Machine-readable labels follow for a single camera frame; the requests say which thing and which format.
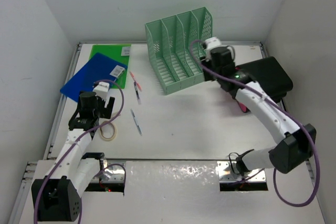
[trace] label sticker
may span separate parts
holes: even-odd
[[[129,56],[131,52],[131,47],[122,47],[121,56]]]
[[[116,78],[119,78],[121,76],[122,73],[124,73],[125,69],[123,67],[120,66],[116,66],[112,72],[110,73],[111,76],[114,76]]]

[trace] white table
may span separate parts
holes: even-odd
[[[77,72],[89,59],[93,44],[83,44]],[[235,46],[236,63],[262,58],[259,46]],[[138,105],[133,80],[127,77],[125,106],[115,120],[118,135],[105,142],[96,134],[88,152],[104,152],[107,158],[128,159],[225,159],[230,152],[272,147],[270,134],[252,115],[244,114],[217,82],[204,82],[170,95],[163,95],[148,59],[146,44],[132,44],[129,62],[142,86]],[[114,112],[121,104],[119,91]],[[50,157],[57,157],[68,132],[68,122],[77,104],[67,99]],[[139,135],[130,109],[142,129]]]

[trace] cable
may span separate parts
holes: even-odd
[[[106,186],[103,186],[103,184],[101,183],[100,180],[99,180],[98,184],[99,184],[99,186],[100,186],[101,188],[106,189]]]
[[[83,136],[85,136],[86,134],[88,134],[88,133],[91,132],[91,131],[95,131],[95,130],[99,129],[100,127],[103,127],[103,126],[109,124],[110,122],[112,122],[114,119],[116,119],[116,118],[120,115],[120,113],[121,113],[121,111],[122,111],[122,109],[123,109],[123,107],[124,107],[124,100],[125,100],[125,99],[124,99],[124,93],[122,92],[121,87],[120,87],[117,83],[115,83],[114,81],[111,81],[111,80],[100,80],[100,81],[97,81],[97,82],[101,82],[101,81],[103,81],[103,82],[108,82],[108,83],[112,83],[112,84],[114,84],[114,85],[117,86],[117,88],[119,89],[120,94],[121,94],[121,106],[120,106],[120,109],[119,109],[119,111],[116,113],[116,115],[113,116],[110,120],[108,120],[108,121],[106,121],[106,122],[104,122],[104,123],[102,123],[102,124],[100,124],[100,125],[98,125],[98,126],[95,126],[95,127],[91,128],[91,129],[85,131],[84,133],[82,133],[82,134],[75,140],[75,142],[70,146],[70,148],[64,153],[64,155],[60,158],[60,160],[56,163],[56,165],[53,167],[53,169],[50,171],[50,173],[49,173],[49,174],[47,175],[47,177],[44,179],[44,181],[43,181],[43,183],[42,183],[42,185],[41,185],[41,188],[40,188],[40,190],[38,191],[38,194],[37,194],[37,197],[36,197],[36,201],[35,201],[35,205],[34,205],[34,224],[38,224],[38,223],[37,223],[37,214],[38,214],[38,206],[39,206],[39,203],[40,203],[40,200],[41,200],[41,197],[42,197],[42,192],[43,192],[44,188],[46,187],[46,184],[47,184],[48,180],[49,180],[50,177],[53,175],[53,173],[55,172],[55,170],[57,169],[57,167],[62,163],[62,161],[64,160],[64,158],[65,158],[65,157],[72,151],[72,149],[76,146],[77,142],[79,142]],[[78,222],[77,222],[77,224],[80,224],[80,221],[81,221],[81,215],[82,215],[82,208],[81,208],[80,211],[79,211],[79,217],[78,217]]]
[[[227,77],[224,77],[224,76],[221,76],[219,74],[217,74],[216,72],[212,71],[211,69],[205,67],[204,65],[202,65],[198,60],[197,58],[194,56],[193,54],[193,51],[192,51],[192,48],[194,46],[195,43],[203,43],[202,40],[200,39],[197,39],[197,40],[194,40],[193,42],[190,43],[189,45],[189,52],[190,52],[190,55],[194,58],[195,62],[197,64],[199,64],[199,66],[205,70],[206,72],[210,73],[211,75],[217,77],[218,79],[221,79],[223,81],[227,81],[227,82],[231,82],[239,87],[243,87],[245,89],[248,89],[250,91],[252,91],[253,93],[255,93],[256,95],[260,96],[260,97],[263,97],[263,95],[258,92],[257,90],[251,88],[250,86],[246,85],[246,84],[243,84],[242,82],[239,82],[239,81],[236,81],[236,80],[231,80]],[[309,205],[315,198],[316,196],[316,193],[319,189],[319,186],[320,186],[320,160],[319,160],[319,156],[318,156],[318,153],[317,153],[317,149],[315,147],[315,143],[313,141],[313,139],[311,138],[311,136],[309,135],[308,131],[306,130],[306,128],[298,121],[296,120],[291,114],[289,114],[288,112],[286,112],[285,110],[283,110],[282,108],[280,108],[278,105],[276,105],[273,101],[269,100],[268,98],[265,98],[265,102],[267,102],[269,105],[273,106],[275,109],[279,110],[280,112],[282,112],[283,114],[285,114],[286,116],[288,116],[290,119],[292,119],[299,127],[300,129],[303,131],[303,133],[306,135],[308,141],[309,141],[309,144],[311,146],[311,149],[312,149],[312,152],[313,152],[313,155],[314,155],[314,160],[315,160],[315,164],[316,164],[316,178],[315,178],[315,185],[314,185],[314,189],[310,195],[310,197],[308,198],[307,201],[303,202],[303,203],[299,203],[299,204],[295,204],[295,203],[291,203],[287,200],[285,200],[279,193],[279,190],[278,190],[278,186],[277,186],[277,182],[276,182],[276,169],[274,169],[274,172],[273,172],[273,182],[274,182],[274,189],[275,189],[275,192],[276,194],[278,195],[278,197],[286,204],[292,206],[292,207],[304,207],[304,206],[307,206]]]
[[[248,180],[252,179],[253,177],[257,176],[259,173],[261,173],[264,170],[265,169],[260,169],[256,174],[253,174],[252,176],[249,176],[247,178],[243,178],[240,181],[236,181],[236,182],[230,183],[229,185],[230,186],[234,186],[234,185],[239,185],[239,184],[245,183],[246,181],[248,181]]]
[[[113,128],[113,135],[111,137],[105,137],[104,134],[103,134],[103,131],[102,131],[102,127],[99,128],[99,134],[100,134],[100,137],[108,142],[108,141],[112,141],[113,139],[115,139],[115,137],[117,136],[117,127],[114,123],[112,122],[109,122],[109,124],[112,126]]]
[[[228,49],[230,50],[231,54],[233,55],[232,60],[235,61],[236,59],[236,50],[233,46],[227,46]]]
[[[230,161],[230,167],[231,167],[232,172],[233,172],[234,174],[236,174],[236,175],[240,175],[240,173],[236,173],[235,170],[233,169],[232,160],[231,160],[231,154],[236,154],[237,156],[239,156],[239,154],[236,153],[236,152],[231,152],[231,153],[229,153],[229,161]]]

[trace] pen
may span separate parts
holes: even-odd
[[[133,74],[131,71],[130,71],[130,75],[131,75],[133,81],[137,84],[139,90],[142,92],[142,89],[141,89],[141,87],[140,87],[140,84],[137,83],[137,81],[135,80],[134,74]]]
[[[132,109],[131,109],[131,114],[132,114],[133,120],[134,120],[134,122],[135,122],[135,125],[137,126],[136,128],[137,128],[138,131],[139,131],[139,134],[140,134],[140,136],[142,136],[142,132],[141,132],[140,126],[139,126],[139,124],[138,124],[137,119],[135,118],[135,115],[134,115],[134,112],[133,112]]]
[[[136,95],[136,99],[138,100],[138,104],[140,105],[141,104],[141,100],[140,100],[140,96],[139,96],[139,92],[138,92],[138,88],[137,88],[136,82],[134,82],[134,89],[135,89],[135,93],[137,94]]]

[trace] purple cable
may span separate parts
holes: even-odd
[[[82,133],[82,134],[75,140],[75,143],[73,143],[73,144],[70,146],[70,148],[64,153],[64,155],[63,155],[63,156],[60,158],[60,160],[56,163],[56,165],[53,167],[53,169],[50,171],[50,173],[49,173],[49,174],[47,175],[47,177],[44,179],[44,181],[43,181],[43,183],[42,183],[42,185],[41,185],[41,188],[40,188],[40,190],[38,191],[38,194],[37,194],[37,197],[36,197],[36,201],[35,201],[35,205],[34,205],[34,224],[38,224],[38,223],[37,223],[37,212],[38,212],[37,209],[38,209],[38,206],[39,206],[41,197],[42,197],[42,192],[43,192],[44,188],[46,187],[46,184],[47,184],[48,180],[49,180],[50,177],[53,175],[53,173],[56,171],[57,167],[62,163],[62,161],[64,160],[64,158],[71,152],[71,150],[76,146],[76,143],[79,142],[83,136],[85,136],[86,134],[88,134],[88,133],[91,132],[91,131],[95,131],[95,130],[99,129],[100,127],[103,127],[103,126],[109,124],[110,122],[112,122],[114,119],[116,119],[116,118],[120,115],[120,113],[121,113],[121,111],[122,111],[122,109],[123,109],[123,107],[124,107],[124,93],[122,92],[121,87],[120,87],[117,83],[115,83],[114,81],[111,81],[111,80],[100,80],[100,81],[96,81],[96,83],[101,82],[101,81],[103,81],[103,82],[108,82],[108,83],[111,83],[111,84],[114,84],[114,85],[116,85],[117,88],[119,89],[120,94],[121,94],[121,106],[120,106],[120,110],[119,110],[119,111],[116,113],[116,115],[115,115],[114,117],[112,117],[110,120],[108,120],[108,121],[106,121],[106,122],[104,122],[104,123],[102,123],[102,124],[100,124],[100,125],[98,125],[98,126],[95,126],[95,127],[91,128],[91,129],[85,131],[84,133]],[[79,212],[79,217],[78,217],[78,222],[77,222],[77,224],[80,224],[80,222],[81,222],[81,216],[82,216],[82,208],[80,209],[80,212]]]
[[[210,73],[211,75],[217,77],[218,79],[221,79],[223,81],[227,81],[227,82],[231,82],[235,85],[238,85],[242,88],[245,88],[245,89],[248,89],[250,91],[252,91],[253,93],[257,94],[258,96],[260,97],[263,97],[263,95],[258,92],[257,90],[251,88],[250,86],[248,85],[245,85],[243,84],[242,82],[239,82],[239,81],[236,81],[236,80],[232,80],[232,79],[229,79],[227,77],[224,77],[224,76],[221,76],[219,74],[217,74],[216,72],[212,71],[211,69],[203,66],[200,61],[194,56],[193,54],[193,46],[195,43],[203,43],[202,40],[200,39],[197,39],[197,40],[194,40],[193,42],[190,43],[189,45],[189,52],[190,52],[190,55],[194,58],[194,60],[196,61],[196,63],[199,64],[199,66],[205,70],[206,72]],[[273,182],[274,182],[274,189],[275,189],[275,192],[276,194],[278,195],[278,197],[286,204],[292,206],[292,207],[304,207],[304,206],[307,206],[309,205],[315,198],[316,196],[316,193],[319,189],[319,186],[320,186],[320,161],[319,161],[319,156],[317,154],[317,149],[315,147],[315,143],[313,141],[313,139],[311,138],[311,136],[309,135],[308,131],[305,129],[305,127],[298,121],[296,120],[291,114],[289,114],[288,112],[286,112],[285,110],[283,110],[282,108],[280,108],[278,105],[276,105],[273,101],[269,100],[268,98],[265,98],[265,102],[267,102],[269,105],[272,105],[274,108],[276,108],[277,110],[279,110],[281,113],[283,113],[284,115],[288,116],[290,119],[292,119],[299,127],[300,129],[304,132],[304,134],[306,135],[308,141],[309,141],[309,144],[311,145],[311,149],[312,149],[312,152],[313,152],[313,155],[314,155],[314,160],[315,160],[315,164],[316,164],[316,178],[315,178],[315,185],[314,185],[314,189],[310,195],[310,197],[307,199],[307,201],[303,202],[303,203],[300,203],[300,204],[295,204],[295,203],[291,203],[287,200],[285,200],[279,193],[279,190],[278,190],[278,186],[277,186],[277,182],[276,182],[276,169],[274,169],[273,171]]]

